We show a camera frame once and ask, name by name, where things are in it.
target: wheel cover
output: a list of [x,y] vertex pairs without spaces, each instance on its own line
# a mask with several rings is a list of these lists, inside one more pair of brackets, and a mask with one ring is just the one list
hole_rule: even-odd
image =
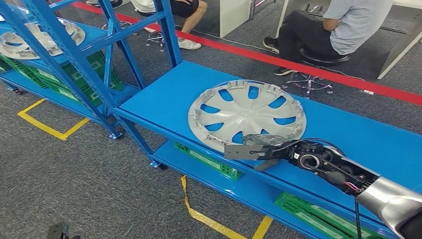
[[[85,40],[85,32],[76,24],[59,19],[64,25],[67,33],[74,40],[76,45],[80,45]],[[57,56],[63,51],[51,39],[47,32],[42,31],[42,26],[38,23],[25,24],[31,33],[38,39],[42,46],[51,56]],[[39,59],[38,54],[20,37],[16,32],[5,32],[0,36],[0,53],[10,58],[21,60]]]
[[299,101],[280,87],[237,80],[203,92],[189,109],[188,123],[200,141],[224,152],[225,144],[241,144],[242,135],[271,133],[299,139],[306,117]]

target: black cable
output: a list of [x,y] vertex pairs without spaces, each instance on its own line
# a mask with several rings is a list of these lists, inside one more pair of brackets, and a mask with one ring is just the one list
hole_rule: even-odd
[[360,229],[360,219],[359,219],[359,204],[355,198],[355,217],[356,217],[356,230],[357,230],[357,238],[362,239],[362,231]]
[[324,142],[324,143],[327,143],[327,144],[329,144],[329,145],[331,145],[332,147],[334,147],[339,153],[341,153],[344,157],[346,157],[346,154],[339,148],[339,147],[337,147],[337,146],[335,146],[333,143],[331,143],[331,142],[329,142],[329,141],[327,141],[327,140],[324,140],[324,139],[321,139],[321,138],[302,138],[302,139],[299,139],[299,140],[296,140],[296,141],[294,141],[293,143],[290,143],[290,144],[288,144],[288,145],[286,145],[286,146],[283,146],[283,147],[281,147],[281,148],[279,148],[279,149],[276,149],[275,151],[280,151],[280,150],[284,150],[284,149],[286,149],[286,148],[289,148],[289,147],[291,147],[291,146],[293,146],[293,145],[295,145],[295,144],[298,144],[298,143],[300,143],[300,142],[303,142],[303,141],[311,141],[311,140],[315,140],[315,141],[321,141],[321,142]]

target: white sneaker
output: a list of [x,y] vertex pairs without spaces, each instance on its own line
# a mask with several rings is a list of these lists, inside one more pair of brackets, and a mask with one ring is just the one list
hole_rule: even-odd
[[196,50],[199,49],[202,45],[199,43],[196,43],[194,41],[190,41],[187,39],[183,39],[183,38],[178,38],[177,42],[179,43],[179,47],[182,49],[187,49],[187,50]]
[[149,28],[149,27],[144,27],[144,30],[147,31],[147,32],[155,32],[154,29]]

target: stool chrome base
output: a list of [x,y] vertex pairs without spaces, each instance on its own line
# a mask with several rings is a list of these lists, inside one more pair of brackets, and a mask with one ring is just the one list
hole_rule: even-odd
[[152,33],[150,33],[148,35],[148,40],[147,40],[147,43],[145,45],[151,46],[150,42],[159,43],[160,44],[160,51],[161,52],[166,51],[166,48],[164,48],[164,43],[165,43],[164,37],[163,37],[163,34],[161,34],[161,32],[153,31]]
[[[303,78],[305,78],[305,80],[294,80],[294,78],[296,76],[302,76]],[[319,79],[318,76],[311,76],[311,75],[306,75],[306,74],[303,74],[303,73],[297,73],[296,72],[296,73],[293,73],[290,76],[290,80],[287,81],[286,83],[284,83],[281,87],[283,89],[287,89],[289,87],[288,84],[293,83],[297,87],[300,87],[302,89],[306,89],[306,94],[305,94],[306,99],[309,99],[309,95],[311,94],[311,91],[317,91],[317,90],[325,89],[325,92],[327,94],[333,93],[331,83],[325,84],[325,83],[317,81],[317,79]]]
[[[121,29],[125,29],[127,27],[132,26],[132,23],[127,22],[127,21],[119,21],[119,25],[120,25]],[[101,29],[104,30],[104,31],[107,31],[108,24],[104,24],[104,26]]]

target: cable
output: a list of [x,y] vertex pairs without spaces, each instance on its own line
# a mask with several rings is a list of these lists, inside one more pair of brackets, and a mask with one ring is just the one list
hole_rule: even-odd
[[353,189],[353,191],[355,191],[355,192],[357,192],[357,193],[360,193],[361,192],[361,190],[356,186],[356,185],[354,185],[353,183],[351,183],[351,182],[345,182],[344,183],[347,187],[349,187],[349,188],[351,188],[351,189]]
[[[223,38],[223,37],[214,36],[214,35],[211,35],[211,34],[208,34],[208,33],[205,33],[205,32],[201,32],[201,31],[197,31],[197,30],[192,30],[192,31],[197,32],[197,33],[199,33],[199,34],[203,34],[203,35],[207,35],[207,36],[210,36],[210,37],[214,37],[214,38],[217,38],[217,39],[221,39],[221,40],[223,40],[223,41],[227,41],[227,42],[235,43],[235,44],[238,44],[238,45],[248,46],[248,47],[253,47],[253,48],[255,48],[255,49],[259,49],[259,50],[268,51],[268,52],[271,52],[271,53],[273,53],[273,54],[274,54],[274,52],[273,52],[273,51],[268,50],[268,49],[265,49],[265,48],[257,47],[257,46],[254,46],[254,45],[248,45],[248,44],[240,43],[240,42],[237,42],[237,41],[227,40],[227,39],[225,39],[225,38]],[[362,78],[360,78],[360,77],[349,76],[349,75],[347,75],[347,74],[345,74],[345,73],[343,73],[343,72],[341,72],[341,71],[336,71],[336,70],[333,70],[333,69],[330,69],[330,68],[327,68],[327,67],[324,67],[324,66],[318,66],[318,67],[320,67],[320,68],[322,68],[322,69],[324,69],[324,70],[327,70],[327,71],[340,73],[340,74],[342,74],[342,75],[344,75],[344,76],[347,76],[347,77],[351,77],[351,78],[355,78],[355,79],[358,79],[358,80],[361,80],[361,81],[365,81],[364,79],[362,79]]]
[[356,217],[356,230],[357,230],[357,238],[362,239],[362,231],[360,229],[360,219],[359,219],[359,204],[355,198],[355,217]]
[[288,145],[286,145],[286,146],[283,146],[283,147],[281,147],[281,148],[278,148],[278,149],[275,149],[274,151],[281,151],[281,150],[284,150],[284,149],[286,149],[286,148],[289,148],[289,147],[291,147],[291,146],[293,146],[293,145],[295,145],[295,144],[298,144],[298,143],[300,143],[300,142],[303,142],[303,141],[311,141],[311,140],[315,140],[315,141],[320,141],[320,142],[324,142],[324,143],[327,143],[327,144],[329,144],[329,145],[331,145],[332,147],[334,147],[339,153],[341,153],[344,157],[346,157],[346,154],[339,148],[339,147],[337,147],[337,146],[335,146],[333,143],[331,143],[331,142],[329,142],[329,141],[327,141],[327,140],[324,140],[324,139],[321,139],[321,138],[303,138],[303,139],[299,139],[299,140],[296,140],[296,141],[294,141],[294,142],[292,142],[292,143],[290,143],[290,144],[288,144]]

